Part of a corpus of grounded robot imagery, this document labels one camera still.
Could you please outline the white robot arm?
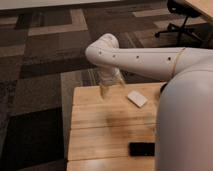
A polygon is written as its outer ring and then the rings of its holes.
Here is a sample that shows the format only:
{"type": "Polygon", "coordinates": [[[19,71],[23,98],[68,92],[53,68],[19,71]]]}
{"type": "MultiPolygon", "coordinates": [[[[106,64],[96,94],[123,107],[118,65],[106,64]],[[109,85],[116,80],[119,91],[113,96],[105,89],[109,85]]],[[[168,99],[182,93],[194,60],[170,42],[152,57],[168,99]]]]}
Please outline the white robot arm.
{"type": "Polygon", "coordinates": [[[121,48],[112,34],[85,56],[110,86],[126,70],[165,81],[155,134],[155,171],[213,171],[213,49],[121,48]]]}

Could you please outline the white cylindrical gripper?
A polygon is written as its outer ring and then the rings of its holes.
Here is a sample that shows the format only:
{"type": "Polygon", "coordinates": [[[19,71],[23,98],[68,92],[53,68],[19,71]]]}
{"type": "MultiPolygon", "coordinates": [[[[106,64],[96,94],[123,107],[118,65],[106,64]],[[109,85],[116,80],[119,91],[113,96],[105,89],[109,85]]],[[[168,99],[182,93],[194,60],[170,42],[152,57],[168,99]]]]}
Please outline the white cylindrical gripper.
{"type": "Polygon", "coordinates": [[[109,87],[113,84],[118,84],[122,87],[125,86],[125,81],[120,76],[120,70],[118,68],[100,68],[99,69],[100,82],[100,95],[103,99],[106,99],[109,92],[109,87]]]}

